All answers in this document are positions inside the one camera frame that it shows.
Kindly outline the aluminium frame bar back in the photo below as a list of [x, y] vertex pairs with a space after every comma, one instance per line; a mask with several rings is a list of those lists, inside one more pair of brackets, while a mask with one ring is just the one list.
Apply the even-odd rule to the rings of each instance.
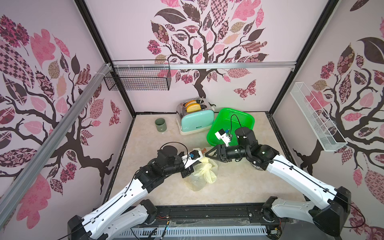
[[296, 62], [260, 62], [260, 63], [197, 63], [197, 64], [144, 64], [134, 62], [128, 63], [128, 61], [123, 61], [123, 63], [114, 61], [115, 68], [169, 68], [170, 70], [200, 70], [200, 69], [256, 69], [256, 68], [290, 68], [294, 69], [296, 67]]

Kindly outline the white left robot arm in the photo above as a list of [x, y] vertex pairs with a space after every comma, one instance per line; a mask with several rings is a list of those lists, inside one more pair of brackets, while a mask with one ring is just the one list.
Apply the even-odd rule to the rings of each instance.
[[162, 147], [115, 196], [84, 217], [72, 217], [65, 239], [112, 240], [132, 227], [153, 223], [158, 210], [145, 196], [173, 174], [188, 176], [202, 157], [200, 149], [179, 153], [173, 146]]

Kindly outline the mint green toaster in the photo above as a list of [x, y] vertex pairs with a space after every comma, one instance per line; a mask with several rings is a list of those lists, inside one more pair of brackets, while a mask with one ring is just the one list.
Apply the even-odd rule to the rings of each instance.
[[[184, 104], [196, 100], [201, 105], [201, 110], [187, 113]], [[194, 98], [186, 100], [177, 105], [177, 124], [181, 135], [190, 135], [202, 132], [211, 128], [215, 118], [215, 109], [205, 98]]]

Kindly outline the front bread slice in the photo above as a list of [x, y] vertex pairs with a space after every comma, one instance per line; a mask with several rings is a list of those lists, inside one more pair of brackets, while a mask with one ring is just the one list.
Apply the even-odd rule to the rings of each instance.
[[187, 113], [193, 113], [193, 112], [200, 111], [201, 109], [202, 109], [202, 108], [201, 108], [201, 105], [200, 105], [200, 104], [193, 103], [193, 104], [189, 104], [189, 105], [187, 105], [187, 107], [186, 107], [186, 112], [187, 112]]

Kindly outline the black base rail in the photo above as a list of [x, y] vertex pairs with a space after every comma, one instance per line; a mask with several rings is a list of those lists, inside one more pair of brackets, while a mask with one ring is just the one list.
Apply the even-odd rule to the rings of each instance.
[[283, 218], [269, 223], [263, 219], [262, 203], [245, 204], [208, 204], [208, 205], [167, 205], [157, 206], [157, 216], [150, 224], [140, 224], [140, 227], [164, 226], [169, 220], [176, 224], [203, 224], [211, 221], [236, 221], [242, 225], [278, 225], [280, 223], [297, 224], [298, 220]]

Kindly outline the back bread slice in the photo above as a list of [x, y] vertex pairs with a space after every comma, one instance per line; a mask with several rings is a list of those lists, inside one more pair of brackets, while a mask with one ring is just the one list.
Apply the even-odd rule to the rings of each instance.
[[189, 102], [185, 103], [184, 107], [188, 107], [189, 105], [196, 104], [196, 103], [197, 103], [196, 100], [192, 100], [192, 101], [189, 101]]

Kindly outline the green plastic basket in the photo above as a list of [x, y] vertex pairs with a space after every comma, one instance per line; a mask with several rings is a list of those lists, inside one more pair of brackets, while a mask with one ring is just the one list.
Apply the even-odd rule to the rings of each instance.
[[207, 142], [211, 146], [216, 146], [224, 144], [223, 140], [218, 139], [215, 135], [216, 132], [223, 129], [224, 131], [229, 131], [229, 134], [232, 135], [232, 140], [229, 143], [230, 146], [235, 146], [238, 144], [237, 137], [235, 135], [235, 130], [240, 127], [247, 127], [253, 129], [255, 124], [255, 119], [250, 114], [233, 110], [230, 108], [224, 108], [220, 110], [216, 119], [213, 122], [211, 129], [207, 134]]

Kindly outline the bread slice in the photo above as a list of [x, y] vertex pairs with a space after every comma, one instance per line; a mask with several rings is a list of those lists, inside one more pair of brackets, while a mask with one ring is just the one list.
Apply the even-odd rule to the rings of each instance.
[[196, 104], [196, 103], [197, 103], [196, 100], [192, 100], [192, 101], [189, 101], [189, 102], [185, 103], [184, 107], [188, 107], [189, 105]]
[[189, 105], [187, 105], [187, 107], [186, 107], [186, 112], [187, 112], [187, 113], [193, 113], [193, 112], [200, 111], [201, 109], [202, 109], [202, 108], [201, 108], [201, 105], [200, 105], [200, 104], [193, 103], [193, 104], [189, 104]]

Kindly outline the aluminium frame bar left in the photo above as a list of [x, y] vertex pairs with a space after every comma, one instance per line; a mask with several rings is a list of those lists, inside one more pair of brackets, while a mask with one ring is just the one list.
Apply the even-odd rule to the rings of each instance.
[[1, 199], [1, 227], [4, 226], [11, 213], [17, 208], [25, 193], [34, 183], [37, 175], [44, 168], [46, 162], [50, 159], [81, 111], [85, 108], [89, 99], [102, 83], [104, 75], [111, 69], [112, 65], [110, 63], [105, 63], [101, 66], [91, 82], [84, 89], [84, 92], [77, 98], [72, 107], [70, 107], [57, 127], [54, 128], [53, 133], [43, 142], [32, 160], [27, 163], [26, 167], [24, 167], [10, 188], [5, 192], [4, 197]]

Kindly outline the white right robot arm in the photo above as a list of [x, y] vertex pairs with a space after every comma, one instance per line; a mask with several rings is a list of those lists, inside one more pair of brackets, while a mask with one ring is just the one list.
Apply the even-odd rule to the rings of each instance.
[[258, 143], [255, 134], [247, 127], [235, 131], [236, 146], [222, 144], [207, 151], [207, 158], [223, 163], [246, 159], [252, 165], [274, 174], [308, 200], [287, 201], [270, 197], [262, 207], [263, 219], [274, 222], [277, 218], [289, 218], [312, 223], [329, 236], [338, 237], [351, 212], [351, 192], [328, 185], [288, 161], [268, 145]]

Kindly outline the green ceramic cup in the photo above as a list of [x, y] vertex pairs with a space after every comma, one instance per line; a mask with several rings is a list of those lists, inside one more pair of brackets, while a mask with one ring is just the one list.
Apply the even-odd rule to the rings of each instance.
[[163, 133], [167, 130], [167, 123], [164, 118], [158, 118], [155, 120], [156, 129], [158, 132]]

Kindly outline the aluminium frame bar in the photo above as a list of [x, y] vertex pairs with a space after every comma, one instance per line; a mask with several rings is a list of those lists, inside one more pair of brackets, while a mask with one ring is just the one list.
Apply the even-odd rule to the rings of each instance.
[[43, 142], [32, 160], [27, 163], [26, 167], [24, 167], [10, 188], [5, 192], [4, 197], [1, 199], [1, 227], [4, 226], [11, 213], [17, 208], [25, 193], [34, 183], [37, 175], [44, 168], [46, 162], [50, 159], [81, 111], [85, 108], [89, 99], [102, 83], [104, 75], [111, 69], [112, 65], [110, 63], [105, 63], [101, 66], [91, 82], [84, 89], [84, 92], [77, 98], [72, 107], [70, 107], [57, 127], [54, 128], [53, 133]]
[[114, 61], [115, 68], [169, 68], [170, 70], [200, 70], [200, 69], [256, 69], [256, 68], [290, 68], [294, 69], [296, 67], [296, 62], [260, 62], [260, 63], [197, 63], [197, 64], [144, 64], [134, 62], [128, 63], [128, 61], [123, 61], [123, 63]]

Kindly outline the cream plastic bag orange print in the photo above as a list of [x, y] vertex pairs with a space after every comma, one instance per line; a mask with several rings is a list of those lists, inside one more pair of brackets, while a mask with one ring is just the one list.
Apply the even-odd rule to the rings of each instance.
[[192, 191], [202, 190], [206, 185], [216, 182], [218, 177], [219, 166], [217, 162], [203, 155], [200, 148], [194, 148], [201, 156], [198, 161], [194, 161], [192, 167], [193, 172], [184, 178], [185, 185]]

